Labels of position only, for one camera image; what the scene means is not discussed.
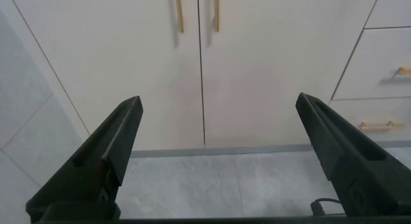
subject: gray wall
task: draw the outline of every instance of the gray wall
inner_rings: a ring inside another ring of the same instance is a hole
[[[0,222],[29,223],[25,203],[81,143],[0,12]]]

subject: floor tile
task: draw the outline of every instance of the floor tile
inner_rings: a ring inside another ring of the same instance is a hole
[[[314,151],[238,155],[236,166],[246,217],[309,216],[317,198],[337,198]],[[344,213],[336,203],[322,206]]]
[[[40,189],[17,165],[0,151],[1,223],[30,223],[26,202]]]
[[[116,202],[121,218],[240,217],[234,158],[130,159]]]
[[[44,185],[82,141],[52,96],[4,147],[37,183]]]
[[[14,30],[0,12],[0,148],[51,95]]]
[[[385,151],[397,158],[406,167],[411,168],[411,147],[385,148]]]

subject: black cable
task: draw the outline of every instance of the black cable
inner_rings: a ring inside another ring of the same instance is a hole
[[[326,215],[326,213],[324,212],[324,209],[322,209],[322,206],[320,204],[320,202],[335,202],[338,204],[341,204],[340,201],[338,201],[337,199],[333,199],[333,198],[319,198],[317,200],[315,200],[314,202],[311,202],[311,210],[313,211],[313,216],[324,216]]]
[[[339,200],[334,199],[334,198],[319,198],[315,200],[314,202],[335,202],[335,203],[341,204]]]

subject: gold drawer handle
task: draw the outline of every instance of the gold drawer handle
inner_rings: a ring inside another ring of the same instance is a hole
[[[400,75],[400,76],[402,76],[402,75],[408,75],[408,74],[411,74],[411,69],[407,69],[406,67],[401,66],[401,67],[399,67],[399,69],[398,69],[398,71],[397,71],[396,74],[397,74],[397,75]]]
[[[405,128],[405,125],[396,124],[393,121],[389,121],[386,125],[368,125],[367,122],[363,121],[360,125],[363,131],[388,131],[393,128]]]

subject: white cabinet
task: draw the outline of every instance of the white cabinet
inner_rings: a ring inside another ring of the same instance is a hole
[[[411,28],[365,30],[334,99],[411,96]]]
[[[377,0],[366,28],[411,26],[411,0]]]
[[[134,150],[204,146],[197,0],[14,1],[88,131],[140,95]]]
[[[328,102],[375,0],[198,0],[206,147],[308,143],[300,92]]]
[[[330,101],[376,2],[182,0],[180,33],[176,0],[14,1],[88,131],[141,96],[134,150],[309,143],[295,101]]]

